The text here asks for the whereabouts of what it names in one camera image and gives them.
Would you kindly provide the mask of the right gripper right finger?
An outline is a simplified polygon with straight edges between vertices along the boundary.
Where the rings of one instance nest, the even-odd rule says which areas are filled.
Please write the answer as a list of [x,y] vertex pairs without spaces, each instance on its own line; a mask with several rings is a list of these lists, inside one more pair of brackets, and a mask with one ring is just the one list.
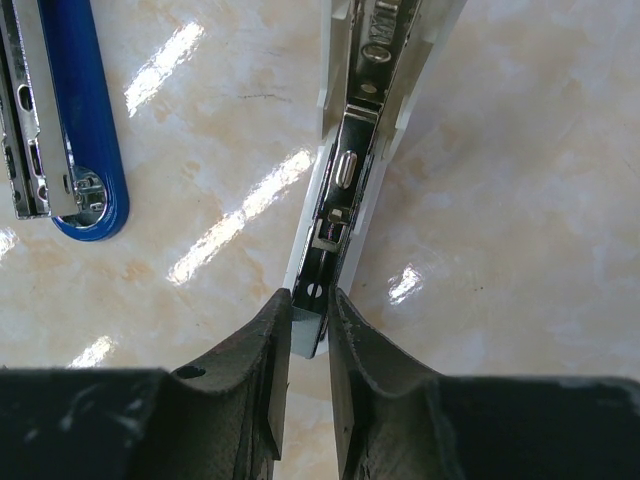
[[635,479],[639,385],[620,377],[449,376],[328,304],[342,479]]

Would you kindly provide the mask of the blue metal stapler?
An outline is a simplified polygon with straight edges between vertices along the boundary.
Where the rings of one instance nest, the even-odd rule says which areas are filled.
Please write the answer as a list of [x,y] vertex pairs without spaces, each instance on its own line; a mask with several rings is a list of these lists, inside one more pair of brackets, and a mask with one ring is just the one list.
[[116,235],[129,195],[92,8],[1,4],[1,152],[20,220],[82,242]]

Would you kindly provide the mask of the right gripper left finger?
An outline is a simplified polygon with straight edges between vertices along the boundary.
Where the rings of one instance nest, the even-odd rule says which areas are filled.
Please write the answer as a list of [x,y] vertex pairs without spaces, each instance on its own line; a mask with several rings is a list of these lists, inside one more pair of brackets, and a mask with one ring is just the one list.
[[291,295],[163,369],[5,369],[5,479],[269,479],[282,454]]

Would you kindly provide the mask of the small white stapler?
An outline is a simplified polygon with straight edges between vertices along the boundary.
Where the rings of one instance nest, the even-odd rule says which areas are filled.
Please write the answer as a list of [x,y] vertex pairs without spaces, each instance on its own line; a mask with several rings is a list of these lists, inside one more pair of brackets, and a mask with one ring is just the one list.
[[387,167],[462,1],[325,1],[319,147],[284,286],[292,353],[328,349],[328,299],[351,289]]

